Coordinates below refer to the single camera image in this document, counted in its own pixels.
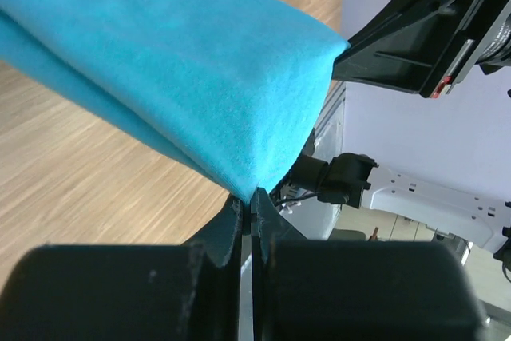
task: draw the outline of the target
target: wire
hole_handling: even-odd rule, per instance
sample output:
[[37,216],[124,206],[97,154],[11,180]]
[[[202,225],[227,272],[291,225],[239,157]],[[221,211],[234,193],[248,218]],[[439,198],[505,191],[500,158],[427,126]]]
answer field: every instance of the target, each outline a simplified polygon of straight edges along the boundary
[[511,283],[511,278],[508,276],[508,269],[505,267],[504,263],[502,263],[502,273],[504,273],[504,277]]
[[318,196],[318,193],[308,193],[308,194],[302,195],[300,197],[293,197],[291,199],[282,199],[282,200],[276,201],[274,205],[276,207],[279,207],[282,204],[297,203],[299,201],[308,200],[308,199],[311,199],[312,197],[317,197],[317,196]]

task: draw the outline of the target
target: brown object on floor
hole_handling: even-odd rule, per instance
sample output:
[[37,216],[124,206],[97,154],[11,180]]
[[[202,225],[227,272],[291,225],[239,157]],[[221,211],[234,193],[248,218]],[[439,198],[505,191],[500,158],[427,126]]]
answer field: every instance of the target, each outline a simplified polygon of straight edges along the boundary
[[[341,0],[283,0],[332,28]],[[180,243],[227,193],[0,62],[0,287],[44,243]]]

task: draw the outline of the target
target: blue cloth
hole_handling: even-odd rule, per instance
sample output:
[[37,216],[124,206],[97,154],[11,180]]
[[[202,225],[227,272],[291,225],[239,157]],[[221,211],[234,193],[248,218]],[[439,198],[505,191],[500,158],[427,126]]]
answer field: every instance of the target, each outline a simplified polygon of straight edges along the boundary
[[347,47],[278,0],[0,0],[2,60],[245,201],[292,166]]

